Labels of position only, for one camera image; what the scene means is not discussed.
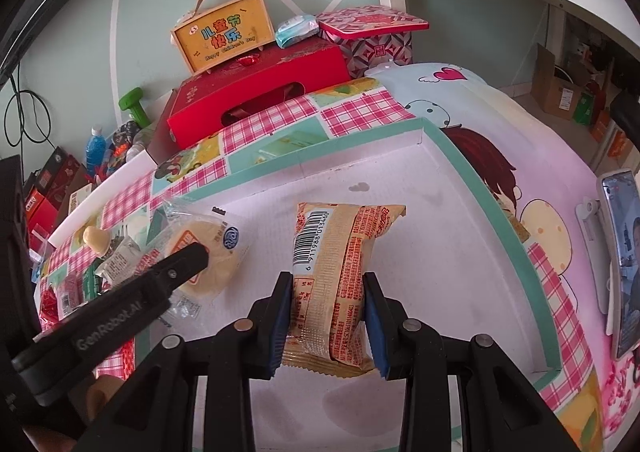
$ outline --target blue gripper pad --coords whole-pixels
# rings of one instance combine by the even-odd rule
[[[373,363],[380,371],[380,376],[386,378],[389,372],[389,362],[386,357],[386,342],[382,331],[382,323],[373,302],[372,294],[369,288],[364,288],[364,322],[367,327],[367,335],[369,336],[369,345],[371,346],[371,354],[373,355]]]
[[[284,344],[287,339],[287,331],[289,330],[289,320],[291,315],[291,295],[293,282],[291,279],[286,281],[286,286],[281,290],[280,307],[277,311],[273,330],[269,338],[269,367],[271,376],[276,372],[282,363],[282,353],[284,352]]]

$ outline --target red gift box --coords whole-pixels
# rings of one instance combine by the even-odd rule
[[[376,58],[413,62],[411,32],[429,29],[426,20],[372,4],[318,15],[320,37],[340,46],[351,78],[361,78]]]
[[[286,100],[350,80],[340,48],[318,37],[264,51],[185,80],[167,123],[185,149],[233,122]]]
[[[69,184],[73,180],[76,172],[80,168],[78,160],[72,155],[66,157],[65,162],[56,174],[53,182],[47,192],[47,199],[53,205],[56,210],[60,210],[62,202],[65,200],[66,189],[69,188]]]

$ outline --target cardboard box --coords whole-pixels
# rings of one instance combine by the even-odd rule
[[[275,35],[263,0],[230,0],[198,13],[171,30],[192,74],[273,42]]]
[[[54,207],[46,197],[41,197],[38,206],[34,208],[27,227],[29,231],[29,247],[34,252],[39,252],[42,245],[42,239],[47,239],[53,233],[53,225],[56,221],[58,210]]]
[[[556,77],[555,70],[556,61],[553,53],[538,44],[531,96],[543,111],[570,120],[582,95],[582,86]]]

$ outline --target green dumbbell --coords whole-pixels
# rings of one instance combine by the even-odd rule
[[[151,121],[146,115],[145,109],[140,105],[140,98],[142,98],[142,89],[136,87],[124,95],[118,101],[118,105],[121,111],[129,111],[129,114],[140,128],[145,128],[151,124]]]

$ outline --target floor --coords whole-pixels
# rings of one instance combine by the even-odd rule
[[[598,142],[593,139],[587,127],[577,124],[573,120],[564,120],[544,112],[531,95],[516,96],[514,100],[529,114],[551,127],[584,162],[589,164],[596,153]],[[620,165],[615,159],[605,156],[594,174],[600,175],[619,168]]]

